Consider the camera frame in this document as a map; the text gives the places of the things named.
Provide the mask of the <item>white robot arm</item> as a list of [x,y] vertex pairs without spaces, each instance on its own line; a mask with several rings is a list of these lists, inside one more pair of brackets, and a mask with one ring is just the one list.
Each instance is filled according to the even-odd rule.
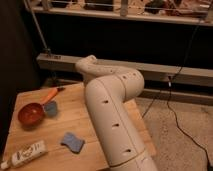
[[133,68],[100,65],[94,55],[78,60],[85,103],[110,171],[158,171],[124,103],[141,94],[144,77]]

